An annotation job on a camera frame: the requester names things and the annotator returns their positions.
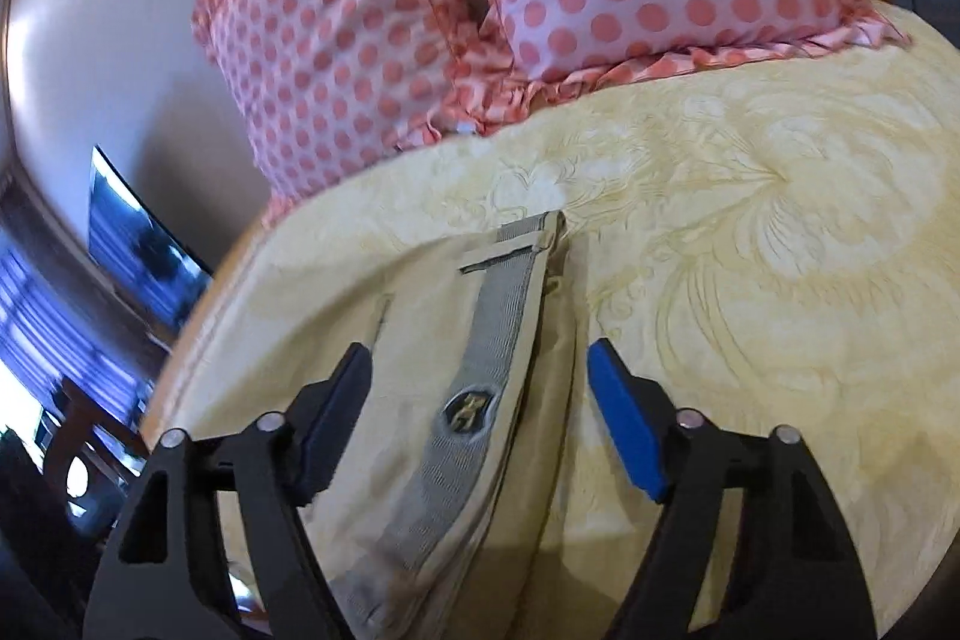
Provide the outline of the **wooden bed frame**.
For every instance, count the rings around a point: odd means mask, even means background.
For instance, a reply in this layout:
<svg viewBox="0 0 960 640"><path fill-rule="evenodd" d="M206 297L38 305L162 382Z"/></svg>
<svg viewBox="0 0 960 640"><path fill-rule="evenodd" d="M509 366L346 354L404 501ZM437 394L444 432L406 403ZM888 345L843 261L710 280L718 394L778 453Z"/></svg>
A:
<svg viewBox="0 0 960 640"><path fill-rule="evenodd" d="M244 280L247 268L259 255L267 236L268 230L263 227L262 218L257 216L229 248L228 255L213 276L213 283L203 292L176 338L140 425L140 434L149 447L158 445L169 422L176 416L184 390L212 338L223 308L228 307L233 299L236 287Z"/></svg>

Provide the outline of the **yellow floral bed mattress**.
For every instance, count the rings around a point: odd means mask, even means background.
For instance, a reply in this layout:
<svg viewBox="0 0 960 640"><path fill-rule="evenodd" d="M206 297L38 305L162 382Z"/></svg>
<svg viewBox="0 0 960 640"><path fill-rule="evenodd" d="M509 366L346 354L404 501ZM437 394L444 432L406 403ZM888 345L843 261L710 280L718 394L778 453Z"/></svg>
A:
<svg viewBox="0 0 960 640"><path fill-rule="evenodd" d="M904 46L604 89L404 154L267 229L242 283L277 245L402 252L562 214L565 435L500 638L601 637L658 520L587 388L599 338L721 427L796 427L880 630L957 601L958 53L889 19Z"/></svg>

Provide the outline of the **black flat television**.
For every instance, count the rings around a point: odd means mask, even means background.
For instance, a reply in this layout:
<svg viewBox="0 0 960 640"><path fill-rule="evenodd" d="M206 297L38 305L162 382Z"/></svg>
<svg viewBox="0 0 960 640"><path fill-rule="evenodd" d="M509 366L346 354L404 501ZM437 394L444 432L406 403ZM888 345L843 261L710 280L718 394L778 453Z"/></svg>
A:
<svg viewBox="0 0 960 640"><path fill-rule="evenodd" d="M88 252L146 315L179 333L212 269L133 193L99 146L89 164Z"/></svg>

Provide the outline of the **beige khaki pants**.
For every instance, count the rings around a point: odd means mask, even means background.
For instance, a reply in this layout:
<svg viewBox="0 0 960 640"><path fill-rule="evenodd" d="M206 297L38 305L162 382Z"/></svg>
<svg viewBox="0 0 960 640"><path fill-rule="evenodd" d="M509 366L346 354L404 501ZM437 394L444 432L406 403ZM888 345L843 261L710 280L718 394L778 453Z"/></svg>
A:
<svg viewBox="0 0 960 640"><path fill-rule="evenodd" d="M402 252L260 253L182 419L288 406L352 342L373 378L304 526L359 638L500 638L562 454L574 330L562 214Z"/></svg>

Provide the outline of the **left pink polka-dot pillow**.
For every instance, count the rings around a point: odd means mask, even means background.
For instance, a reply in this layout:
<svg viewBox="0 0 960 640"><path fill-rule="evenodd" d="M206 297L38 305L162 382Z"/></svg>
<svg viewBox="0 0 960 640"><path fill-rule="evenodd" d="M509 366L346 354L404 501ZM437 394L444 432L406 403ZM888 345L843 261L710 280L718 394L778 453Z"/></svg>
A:
<svg viewBox="0 0 960 640"><path fill-rule="evenodd" d="M467 0L197 0L192 29L244 119L269 223L402 152L529 117Z"/></svg>

